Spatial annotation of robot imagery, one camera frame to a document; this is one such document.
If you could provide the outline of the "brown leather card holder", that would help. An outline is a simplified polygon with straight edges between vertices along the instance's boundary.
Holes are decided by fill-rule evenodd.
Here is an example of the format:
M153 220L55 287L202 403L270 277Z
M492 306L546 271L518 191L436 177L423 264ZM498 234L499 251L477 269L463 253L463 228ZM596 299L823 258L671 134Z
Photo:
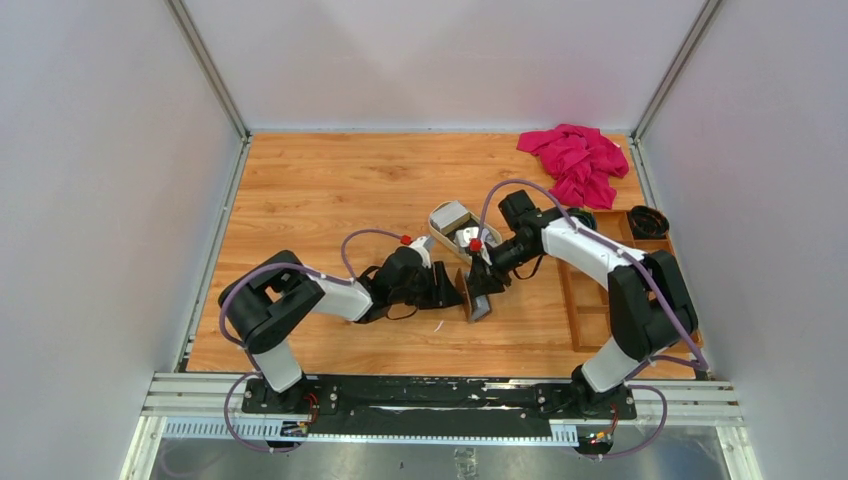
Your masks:
M468 285L469 274L458 269L455 275L455 285L463 298L463 311L469 323L474 324L487 317L492 312L491 302L487 295L473 296Z

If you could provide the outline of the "beige oval card tray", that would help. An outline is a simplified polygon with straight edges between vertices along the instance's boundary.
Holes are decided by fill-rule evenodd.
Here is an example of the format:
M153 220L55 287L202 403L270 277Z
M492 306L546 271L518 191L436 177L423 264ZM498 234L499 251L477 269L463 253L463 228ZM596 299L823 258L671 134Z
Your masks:
M480 217L458 200L439 204L428 216L433 238L470 265L470 240L480 231Z

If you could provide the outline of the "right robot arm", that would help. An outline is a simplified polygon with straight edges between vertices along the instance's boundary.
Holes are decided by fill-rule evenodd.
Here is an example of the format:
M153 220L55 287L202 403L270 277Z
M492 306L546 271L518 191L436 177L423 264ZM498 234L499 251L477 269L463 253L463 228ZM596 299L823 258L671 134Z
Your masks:
M645 252L593 230L560 203L537 207L524 190L498 204L512 235L491 246L482 230L471 234L471 267L465 295L476 304L511 284L514 270L544 256L576 268L608 296L610 337L571 375L571 403L584 417L596 417L624 384L679 342L687 344L704 370L707 362L692 336L698 317L674 255Z

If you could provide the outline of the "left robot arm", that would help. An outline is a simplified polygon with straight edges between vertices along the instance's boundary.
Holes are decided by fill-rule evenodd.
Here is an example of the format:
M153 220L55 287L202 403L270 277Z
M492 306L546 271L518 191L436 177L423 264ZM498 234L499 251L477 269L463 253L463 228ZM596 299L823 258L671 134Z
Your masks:
M382 264L343 279L303 264L282 250L227 286L218 297L219 318L233 331L229 340L247 357L268 388L268 400L283 413L306 400L304 372L289 335L312 314L367 324L388 318L397 305L422 310L461 305L463 294L423 247L400 246Z

